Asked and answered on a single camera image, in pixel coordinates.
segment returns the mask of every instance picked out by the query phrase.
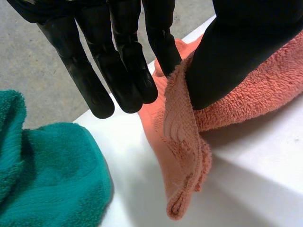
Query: white tabletop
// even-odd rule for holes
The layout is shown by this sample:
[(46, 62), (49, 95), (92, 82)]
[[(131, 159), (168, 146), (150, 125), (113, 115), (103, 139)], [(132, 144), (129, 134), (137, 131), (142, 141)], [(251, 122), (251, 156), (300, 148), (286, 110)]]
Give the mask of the white tabletop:
[[(197, 39), (213, 19), (183, 40)], [(303, 226), (303, 96), (274, 113), (204, 133), (213, 167), (181, 221), (166, 216), (160, 167), (139, 115), (115, 106), (109, 119), (87, 111), (75, 121), (95, 138), (114, 182), (101, 227)]]

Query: robotic hand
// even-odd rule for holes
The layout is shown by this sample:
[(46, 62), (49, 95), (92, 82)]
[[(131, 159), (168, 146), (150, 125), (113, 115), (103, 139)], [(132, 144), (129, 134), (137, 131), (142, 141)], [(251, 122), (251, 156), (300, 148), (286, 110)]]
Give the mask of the robotic hand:
[[(114, 106), (87, 60), (74, 19), (125, 112), (134, 113), (143, 103), (157, 98), (157, 88), (136, 35), (140, 0), (48, 0), (52, 4), (37, 2), (36, 9), (21, 1), (24, 0), (8, 0), (26, 20), (38, 22), (95, 116), (109, 117)], [(169, 32), (175, 0), (142, 2), (149, 43), (164, 74), (169, 76), (181, 61)], [(303, 28), (303, 0), (213, 0), (213, 3), (217, 18), (206, 30), (186, 72), (196, 110), (227, 95)], [(111, 23), (118, 51), (112, 43)]]
[[(27, 21), (37, 23), (57, 50), (93, 114), (110, 117), (114, 103), (94, 72), (79, 40), (75, 21), (121, 109), (139, 111), (158, 91), (138, 42), (141, 0), (8, 0)], [(181, 62), (169, 28), (175, 0), (143, 0), (148, 39), (166, 75)], [(111, 25), (118, 51), (112, 42)]]

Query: teal towel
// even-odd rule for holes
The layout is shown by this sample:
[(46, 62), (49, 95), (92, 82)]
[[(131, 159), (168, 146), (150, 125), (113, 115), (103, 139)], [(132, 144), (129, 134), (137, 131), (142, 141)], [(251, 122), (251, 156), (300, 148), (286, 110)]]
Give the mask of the teal towel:
[(26, 107), (0, 91), (0, 227), (96, 227), (111, 199), (105, 160), (90, 133), (56, 123), (22, 130)]

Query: concrete floor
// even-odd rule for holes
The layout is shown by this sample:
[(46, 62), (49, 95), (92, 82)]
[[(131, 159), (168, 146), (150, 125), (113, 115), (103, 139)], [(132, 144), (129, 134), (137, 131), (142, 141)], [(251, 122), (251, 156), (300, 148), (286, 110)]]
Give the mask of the concrete floor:
[[(177, 0), (174, 24), (176, 38), (183, 38), (214, 15), (212, 0)], [(138, 36), (147, 62), (154, 60), (144, 28), (144, 12)], [(100, 78), (88, 47), (81, 40)], [(23, 93), (27, 104), (25, 128), (53, 122), (72, 122), (88, 107), (74, 85), (54, 48), (35, 24), (23, 20), (5, 1), (0, 1), (0, 90)]]

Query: terry cloth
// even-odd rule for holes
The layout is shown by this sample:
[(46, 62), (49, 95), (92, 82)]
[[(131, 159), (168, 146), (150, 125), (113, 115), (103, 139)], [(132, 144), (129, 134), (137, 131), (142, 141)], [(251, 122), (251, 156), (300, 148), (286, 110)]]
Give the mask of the terry cloth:
[(273, 111), (303, 91), (303, 32), (252, 71), (227, 96), (193, 111), (185, 72), (202, 37), (191, 44), (176, 40), (184, 59), (167, 81), (156, 62), (159, 97), (139, 112), (146, 137), (162, 170), (167, 214), (178, 220), (211, 167), (211, 152), (199, 132), (240, 123)]
[(56, 123), (22, 130), (24, 99), (0, 92), (0, 227), (96, 227), (111, 199), (90, 133)]

